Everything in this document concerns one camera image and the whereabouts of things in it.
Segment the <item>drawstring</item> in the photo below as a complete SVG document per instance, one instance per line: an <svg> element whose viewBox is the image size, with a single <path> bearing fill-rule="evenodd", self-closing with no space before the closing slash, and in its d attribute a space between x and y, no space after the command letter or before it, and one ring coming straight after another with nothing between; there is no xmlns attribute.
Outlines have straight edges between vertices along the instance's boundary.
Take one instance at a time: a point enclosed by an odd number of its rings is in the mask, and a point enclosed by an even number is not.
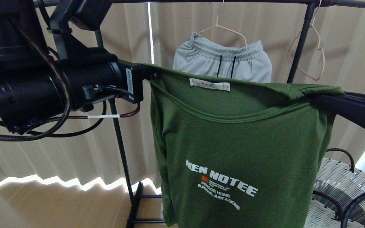
<svg viewBox="0 0 365 228"><path fill-rule="evenodd" d="M233 77L234 62L236 62L236 56L233 58L232 72L230 73L230 78Z"/></svg>
<svg viewBox="0 0 365 228"><path fill-rule="evenodd" d="M218 75L219 75L219 71L220 71L220 69L221 69L221 63L222 63L222 55L221 55L221 58L220 58L220 60L219 60L218 73L216 74L216 77L218 77Z"/></svg>

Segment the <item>gray shorts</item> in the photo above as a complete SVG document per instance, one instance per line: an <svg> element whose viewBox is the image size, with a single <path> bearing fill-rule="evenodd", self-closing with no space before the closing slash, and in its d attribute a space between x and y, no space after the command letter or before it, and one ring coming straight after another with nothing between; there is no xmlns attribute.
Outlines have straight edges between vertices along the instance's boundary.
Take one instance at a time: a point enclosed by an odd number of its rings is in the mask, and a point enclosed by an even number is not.
<svg viewBox="0 0 365 228"><path fill-rule="evenodd" d="M272 72L261 41L242 48L224 47L194 34L176 50L173 69L251 82L271 82Z"/></svg>

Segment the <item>clothes hanger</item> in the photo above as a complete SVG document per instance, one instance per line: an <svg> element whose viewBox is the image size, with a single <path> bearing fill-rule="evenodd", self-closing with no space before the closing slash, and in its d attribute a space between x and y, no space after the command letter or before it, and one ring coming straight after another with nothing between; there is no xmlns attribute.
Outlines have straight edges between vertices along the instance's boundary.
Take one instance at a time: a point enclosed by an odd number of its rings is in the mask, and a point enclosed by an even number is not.
<svg viewBox="0 0 365 228"><path fill-rule="evenodd" d="M319 2L319 6L317 7L317 9L316 9L316 12L315 12L315 14L314 14L314 16L313 16L313 19L312 19L312 23L311 23L311 25L310 25L310 28L312 28L313 29L313 31L316 33L316 35L317 35L317 50L319 50L321 53L322 53L322 71L320 71L320 75L319 75L319 77L317 77L317 78L313 78L312 76L310 76L307 72L305 72L303 69L301 69L301 68L299 68L299 67L297 67L302 73L304 73L307 77L309 77L309 78L311 78L311 79L313 79L313 80L315 80L315 81L318 81L319 79L320 79L320 77L323 75L323 72L325 71L325 52L323 51L323 48L321 48L320 47L320 35L319 35L319 32L317 32L317 30L316 30L316 28L315 28L315 26L314 26L314 23L315 23L315 18L316 18L316 14L317 14L317 11L319 10L319 7L320 7L320 4L322 3L322 0L320 0L320 2ZM291 61L293 61L293 59L291 58L291 56L290 56L290 50L291 50L291 48L292 48L292 46L294 45L294 43L295 43L295 41L299 38L299 36L301 35L301 32L299 32L298 33L298 36L292 41L292 43L291 43L291 46L290 46L290 48L288 49L288 53L287 53L287 55L288 55L288 57L290 58L290 60Z"/></svg>
<svg viewBox="0 0 365 228"><path fill-rule="evenodd" d="M244 42L245 42L245 45L247 46L246 37L245 37L245 36L243 36L243 34L241 34L241 33L239 33L239 32L236 32L236 31L233 31L232 29L229 29L229 28L227 28L227 27L220 26L220 25L218 24L219 13L220 13L220 11L222 10L222 8L223 8L223 5L224 5L224 4L225 4L225 0L223 0L222 6L221 6L221 8L219 9L218 14L216 15L216 23L215 23L215 25L214 25L214 26L211 26L211 27L209 27L209 28L207 28L207 29L204 29L204 30L202 30L201 32L197 32L197 33L195 33L195 36L196 36L196 35L198 35L198 34L200 34L200 33L205 32L205 31L208 31L208 30L210 30L210 29L213 29L213 28L221 28L221 29L227 30L227 31L229 31L229 32L233 32L233 33L235 33L235 34L237 34L237 35L241 36L241 37L243 38Z"/></svg>

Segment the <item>floor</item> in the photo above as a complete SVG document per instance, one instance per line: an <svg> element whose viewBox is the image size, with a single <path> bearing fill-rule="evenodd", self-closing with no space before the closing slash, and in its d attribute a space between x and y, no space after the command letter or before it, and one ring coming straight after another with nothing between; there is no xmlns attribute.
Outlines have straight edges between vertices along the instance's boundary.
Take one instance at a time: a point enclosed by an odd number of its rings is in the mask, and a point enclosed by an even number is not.
<svg viewBox="0 0 365 228"><path fill-rule="evenodd" d="M130 210L129 195L122 184L106 188L94 184L85 190L80 185L66 187L58 182L40 181L0 184L0 228L124 228ZM155 189L146 185L144 194L155 194ZM142 199L138 218L162 218L161 210L161 199Z"/></svg>

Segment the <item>curtain fold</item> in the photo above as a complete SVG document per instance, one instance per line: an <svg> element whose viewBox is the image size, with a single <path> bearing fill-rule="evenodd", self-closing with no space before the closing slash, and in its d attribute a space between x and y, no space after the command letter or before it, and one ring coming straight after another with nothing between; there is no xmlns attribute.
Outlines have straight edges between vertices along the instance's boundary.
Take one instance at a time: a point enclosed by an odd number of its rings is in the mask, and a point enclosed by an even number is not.
<svg viewBox="0 0 365 228"><path fill-rule="evenodd" d="M171 68L177 47L187 41L192 32L213 25L220 6L221 3L151 3L155 62ZM302 27L305 10L306 6L300 4L225 3L219 23L241 32L248 44L262 40L272 62L273 82L285 83L291 68L287 51ZM54 48L53 39L40 15L39 20L46 42ZM294 82L341 86L344 91L365 93L365 9L321 8L315 26L325 50L325 73L315 82L297 71ZM80 30L74 25L71 27L74 36L86 46L97 46L94 32ZM113 4L101 25L101 32L105 48L120 59L135 63L151 62L146 3ZM242 38L222 29L212 29L203 35L224 46L244 46ZM319 75L322 64L316 42L317 36L310 30L299 65L312 76ZM296 44L297 41L291 55L294 55ZM132 183L151 178L159 186L150 120L150 86L146 81L143 85L141 111L136 116L121 119L120 126ZM117 99L116 107L118 113L125 113L133 110L135 105ZM101 104L95 105L90 114L100 114L101 108ZM68 120L58 133L79 131L95 121ZM52 124L38 130L47 130ZM8 132L0 127L0 133ZM350 151L357 161L365 150L365 130L337 117L330 147ZM327 156L349 162L342 153L328 153ZM81 184L97 177L110 184L124 177L112 120L105 119L95 130L77 137L0 142L0 181L6 177L34 174L42 179L52 176L64 181L78 178Z"/></svg>

